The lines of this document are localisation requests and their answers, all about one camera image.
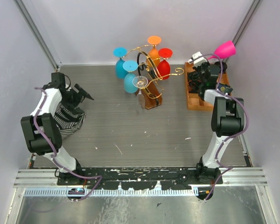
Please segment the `magenta plastic wine glass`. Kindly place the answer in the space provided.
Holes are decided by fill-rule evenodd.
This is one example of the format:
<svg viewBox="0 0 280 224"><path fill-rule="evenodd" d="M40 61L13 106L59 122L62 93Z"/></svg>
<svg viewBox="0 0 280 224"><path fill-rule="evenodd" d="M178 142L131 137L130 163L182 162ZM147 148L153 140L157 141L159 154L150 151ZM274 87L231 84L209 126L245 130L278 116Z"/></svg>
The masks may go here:
<svg viewBox="0 0 280 224"><path fill-rule="evenodd" d="M229 40L223 44L221 44L210 56L206 56L207 60L212 58L215 59L226 59L230 56L236 54L236 47L232 40Z"/></svg>

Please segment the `black white striped bag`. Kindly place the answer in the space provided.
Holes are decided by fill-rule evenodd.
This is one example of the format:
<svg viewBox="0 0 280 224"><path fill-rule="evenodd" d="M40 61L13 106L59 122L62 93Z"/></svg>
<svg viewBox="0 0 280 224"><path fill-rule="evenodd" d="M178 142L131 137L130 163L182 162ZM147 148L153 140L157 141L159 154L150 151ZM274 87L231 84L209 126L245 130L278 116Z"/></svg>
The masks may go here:
<svg viewBox="0 0 280 224"><path fill-rule="evenodd" d="M54 120L62 139L65 139L80 130L85 119L85 113L72 113L63 105L59 105Z"/></svg>

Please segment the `red plastic wine glass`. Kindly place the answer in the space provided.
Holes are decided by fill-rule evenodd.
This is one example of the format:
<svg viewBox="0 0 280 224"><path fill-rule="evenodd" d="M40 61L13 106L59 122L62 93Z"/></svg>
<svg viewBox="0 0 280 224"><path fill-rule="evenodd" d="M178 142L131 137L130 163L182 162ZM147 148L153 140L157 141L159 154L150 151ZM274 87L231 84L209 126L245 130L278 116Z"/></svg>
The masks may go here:
<svg viewBox="0 0 280 224"><path fill-rule="evenodd" d="M162 61L158 64L157 69L160 74L160 77L163 80L169 78L171 71L170 64L167 62L169 58L173 55L173 51L169 48L162 48L159 50L159 56L162 58Z"/></svg>

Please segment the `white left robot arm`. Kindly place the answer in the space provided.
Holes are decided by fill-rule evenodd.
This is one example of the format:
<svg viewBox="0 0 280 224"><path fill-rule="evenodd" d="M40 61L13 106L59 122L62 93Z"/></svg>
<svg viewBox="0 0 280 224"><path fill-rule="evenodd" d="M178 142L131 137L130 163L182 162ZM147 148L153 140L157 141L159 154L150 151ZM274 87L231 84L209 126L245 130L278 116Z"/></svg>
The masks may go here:
<svg viewBox="0 0 280 224"><path fill-rule="evenodd" d="M69 77L53 72L51 81L39 90L42 97L34 111L21 118L29 152L49 159L59 171L59 179L74 185L87 179L78 160L64 148L63 140L78 131L85 119L79 105L92 96L79 84L66 84Z"/></svg>

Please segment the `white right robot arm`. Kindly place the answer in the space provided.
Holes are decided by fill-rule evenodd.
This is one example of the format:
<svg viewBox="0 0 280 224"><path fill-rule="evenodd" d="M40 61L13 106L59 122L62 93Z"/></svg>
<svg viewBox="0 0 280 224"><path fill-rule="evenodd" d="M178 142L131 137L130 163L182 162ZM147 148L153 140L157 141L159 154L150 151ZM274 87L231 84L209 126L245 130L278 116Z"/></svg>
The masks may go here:
<svg viewBox="0 0 280 224"><path fill-rule="evenodd" d="M232 88L218 81L224 66L203 62L195 63L193 69L200 81L198 95L201 100L213 106L211 117L212 139L205 154L196 165L195 178L201 183L212 183L219 177L223 154L234 138L244 129L244 110L239 103L243 99L230 98Z"/></svg>

